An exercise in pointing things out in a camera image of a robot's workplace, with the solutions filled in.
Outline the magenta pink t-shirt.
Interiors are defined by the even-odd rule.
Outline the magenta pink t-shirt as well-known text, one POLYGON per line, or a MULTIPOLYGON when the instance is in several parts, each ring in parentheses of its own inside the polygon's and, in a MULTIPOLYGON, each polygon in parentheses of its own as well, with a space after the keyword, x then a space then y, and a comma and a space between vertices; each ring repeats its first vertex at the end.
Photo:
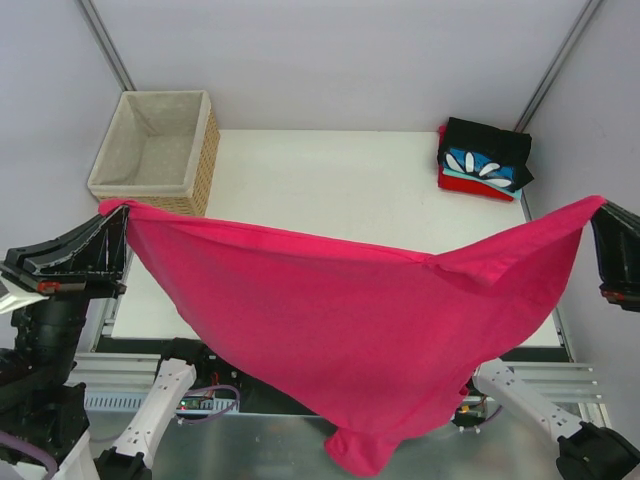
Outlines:
POLYGON ((537 331, 604 202, 436 255, 135 201, 127 240, 206 345, 331 422, 328 455, 371 477, 449 421, 481 363, 537 331))

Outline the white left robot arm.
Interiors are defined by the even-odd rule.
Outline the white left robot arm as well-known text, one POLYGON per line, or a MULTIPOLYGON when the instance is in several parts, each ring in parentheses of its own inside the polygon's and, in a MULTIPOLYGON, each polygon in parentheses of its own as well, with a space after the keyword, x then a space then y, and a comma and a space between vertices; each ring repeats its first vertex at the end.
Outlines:
POLYGON ((204 387, 210 363, 173 343, 133 421, 98 458, 90 452, 86 386, 69 385, 90 303, 126 287, 129 208, 97 215, 53 240, 13 248, 1 263, 1 310, 17 335, 1 351, 1 459, 25 479, 149 479, 180 400, 204 387))

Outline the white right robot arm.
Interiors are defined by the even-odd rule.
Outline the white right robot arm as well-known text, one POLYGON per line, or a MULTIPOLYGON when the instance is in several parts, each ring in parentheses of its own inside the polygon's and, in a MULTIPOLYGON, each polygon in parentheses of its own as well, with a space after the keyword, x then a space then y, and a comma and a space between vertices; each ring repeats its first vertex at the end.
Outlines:
MULTIPOLYGON (((613 202, 591 220, 601 295, 625 311, 639 311, 639 216, 613 202)), ((566 410, 521 380, 500 359, 480 365, 465 360, 450 369, 461 394, 477 389, 525 421, 558 450, 556 468, 564 479, 622 479, 639 465, 639 450, 616 431, 596 426, 566 410)))

